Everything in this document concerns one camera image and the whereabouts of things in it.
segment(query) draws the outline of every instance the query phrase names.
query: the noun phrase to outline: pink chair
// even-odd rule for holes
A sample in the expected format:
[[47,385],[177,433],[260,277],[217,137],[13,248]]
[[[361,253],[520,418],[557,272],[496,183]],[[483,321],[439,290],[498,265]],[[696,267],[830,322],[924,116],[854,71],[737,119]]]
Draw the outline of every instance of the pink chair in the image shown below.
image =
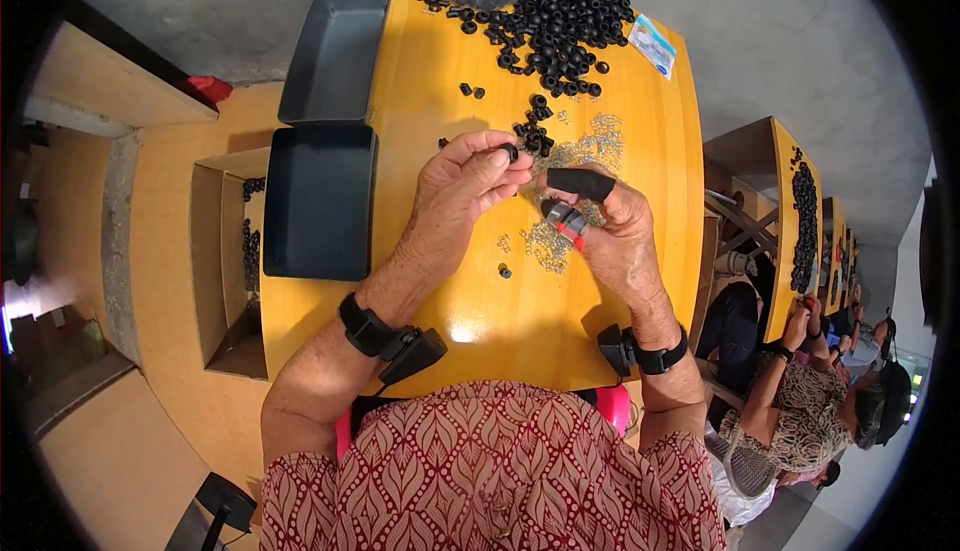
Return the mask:
[[[597,411],[622,437],[630,425],[630,393],[622,384],[611,388],[596,389]],[[353,407],[337,420],[337,459],[342,459],[351,446],[351,415]]]

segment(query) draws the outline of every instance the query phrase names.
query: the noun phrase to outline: black plastic tray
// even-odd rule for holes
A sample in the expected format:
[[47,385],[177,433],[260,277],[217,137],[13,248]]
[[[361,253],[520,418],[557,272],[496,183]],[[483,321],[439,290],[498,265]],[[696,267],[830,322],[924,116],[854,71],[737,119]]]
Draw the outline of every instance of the black plastic tray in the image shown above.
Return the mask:
[[363,122],[390,0],[313,0],[276,118],[290,126]]
[[357,282],[370,274],[378,138],[368,125],[273,133],[263,214],[263,273]]

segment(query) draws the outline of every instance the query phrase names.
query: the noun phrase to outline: chair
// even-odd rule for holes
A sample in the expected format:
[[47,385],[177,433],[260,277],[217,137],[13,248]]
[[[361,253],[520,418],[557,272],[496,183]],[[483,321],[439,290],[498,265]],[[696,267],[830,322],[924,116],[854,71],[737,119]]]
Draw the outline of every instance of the chair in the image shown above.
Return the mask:
[[[717,382],[716,365],[700,358],[696,358],[696,362],[703,380],[703,398],[706,407],[711,406],[714,397],[719,397],[736,411],[742,412],[743,399]],[[730,441],[710,429],[710,432],[703,437],[703,442],[706,449],[723,463],[726,479],[738,496],[756,499],[773,482],[774,476],[777,475],[777,468],[757,451],[741,445],[743,435],[743,429],[739,425],[733,431],[733,438]]]
[[[630,424],[630,392],[627,387],[621,385],[615,387],[602,387],[596,389],[597,392],[597,411],[606,419],[617,433],[623,437],[626,434],[627,425]],[[350,448],[353,440],[351,439],[351,415],[354,413],[353,406],[348,407],[346,412],[337,420],[337,459],[343,459],[344,453]]]

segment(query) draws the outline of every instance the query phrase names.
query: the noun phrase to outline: red patterned blouse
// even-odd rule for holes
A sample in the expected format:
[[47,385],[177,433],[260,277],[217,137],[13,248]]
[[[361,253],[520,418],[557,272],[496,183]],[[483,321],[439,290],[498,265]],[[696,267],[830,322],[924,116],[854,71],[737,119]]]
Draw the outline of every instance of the red patterned blouse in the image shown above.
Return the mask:
[[574,394],[468,382],[366,415],[339,464],[277,458],[260,548],[723,549],[707,451],[638,452]]

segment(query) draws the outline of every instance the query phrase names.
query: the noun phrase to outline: woman's left hand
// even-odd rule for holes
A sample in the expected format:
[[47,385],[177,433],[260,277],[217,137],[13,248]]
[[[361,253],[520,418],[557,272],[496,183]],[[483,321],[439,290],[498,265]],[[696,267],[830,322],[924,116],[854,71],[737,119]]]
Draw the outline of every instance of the woman's left hand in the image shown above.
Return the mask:
[[461,134],[420,170],[413,213],[396,253],[428,287],[460,267],[480,216],[530,182],[533,158],[521,152],[510,163],[507,151],[498,149],[504,143],[516,144],[517,137],[500,130]]

